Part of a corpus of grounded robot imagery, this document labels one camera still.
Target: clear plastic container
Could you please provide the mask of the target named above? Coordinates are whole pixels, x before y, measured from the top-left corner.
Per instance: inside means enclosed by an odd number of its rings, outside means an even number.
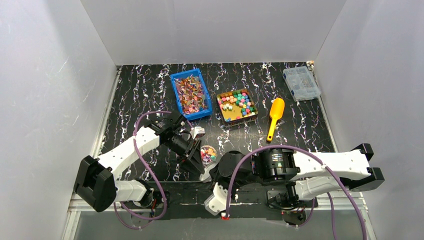
[[[282,77],[295,101],[316,99],[321,95],[314,77],[306,66],[286,68],[282,71]]]

